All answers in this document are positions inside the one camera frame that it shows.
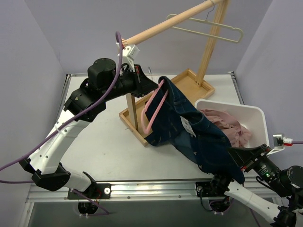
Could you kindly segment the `pink pleated skirt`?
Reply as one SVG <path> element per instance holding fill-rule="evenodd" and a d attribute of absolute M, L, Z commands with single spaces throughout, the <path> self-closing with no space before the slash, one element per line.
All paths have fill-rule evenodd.
<path fill-rule="evenodd" d="M 232 147 L 245 147 L 252 134 L 227 111 L 214 109 L 199 109 L 206 118 L 215 124 L 228 137 Z"/>

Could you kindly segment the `dark blue denim skirt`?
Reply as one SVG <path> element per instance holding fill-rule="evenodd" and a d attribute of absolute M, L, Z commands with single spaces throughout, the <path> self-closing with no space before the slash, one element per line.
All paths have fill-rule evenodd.
<path fill-rule="evenodd" d="M 198 111 L 166 76 L 158 80 L 160 90 L 145 115 L 151 119 L 163 96 L 165 101 L 145 139 L 152 146 L 173 145 L 207 174 L 225 174 L 242 184 L 245 177 L 229 155 L 231 143 L 215 124 Z"/>

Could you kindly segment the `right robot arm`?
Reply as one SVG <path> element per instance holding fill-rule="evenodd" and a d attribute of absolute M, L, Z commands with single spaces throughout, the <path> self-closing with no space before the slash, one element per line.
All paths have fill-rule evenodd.
<path fill-rule="evenodd" d="M 242 171 L 254 170 L 257 179 L 281 198 L 288 206 L 278 206 L 261 198 L 224 175 L 214 175 L 210 189 L 215 195 L 224 194 L 236 199 L 261 215 L 273 227 L 301 227 L 303 225 L 303 168 L 291 166 L 280 170 L 268 156 L 271 149 L 263 144 L 255 148 L 230 148 L 229 155 Z"/>

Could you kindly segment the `cream hanger with metal hook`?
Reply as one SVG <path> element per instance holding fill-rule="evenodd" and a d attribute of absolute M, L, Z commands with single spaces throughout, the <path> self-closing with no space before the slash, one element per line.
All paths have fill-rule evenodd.
<path fill-rule="evenodd" d="M 165 20 L 169 22 L 169 28 L 173 28 L 173 29 L 177 29 L 177 30 L 191 33 L 191 34 L 202 35 L 202 36 L 206 36 L 209 38 L 223 40 L 226 42 L 237 44 L 243 39 L 244 32 L 240 28 L 223 24 L 228 6 L 229 6 L 228 0 L 206 0 L 188 10 L 185 10 L 182 13 L 169 14 Z M 215 16 L 212 21 L 208 20 L 207 18 L 206 19 L 194 18 L 195 15 L 197 15 L 203 11 L 207 11 L 208 13 L 210 13 L 214 9 L 216 10 L 216 12 L 215 12 Z M 211 31 L 210 31 L 210 33 L 202 33 L 202 32 L 185 29 L 185 28 L 181 28 L 181 27 L 177 26 L 178 24 L 180 24 L 186 20 L 190 20 L 190 21 L 197 22 L 200 24 L 210 25 Z M 222 28 L 238 33 L 239 34 L 238 38 L 230 39 L 230 38 L 225 38 L 225 37 L 219 36 L 220 30 Z"/>

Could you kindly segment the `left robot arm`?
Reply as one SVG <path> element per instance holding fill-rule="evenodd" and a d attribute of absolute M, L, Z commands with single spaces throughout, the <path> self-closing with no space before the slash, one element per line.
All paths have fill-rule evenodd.
<path fill-rule="evenodd" d="M 77 136 L 106 109 L 106 102 L 126 94 L 143 97 L 158 85 L 147 78 L 140 65 L 131 69 L 123 63 L 116 68 L 112 59 L 101 58 L 88 68 L 86 78 L 64 104 L 60 117 L 49 133 L 51 138 L 19 163 L 32 174 L 36 186 L 54 192 L 75 189 L 84 198 L 97 190 L 96 181 L 86 172 L 65 168 L 61 159 Z"/>

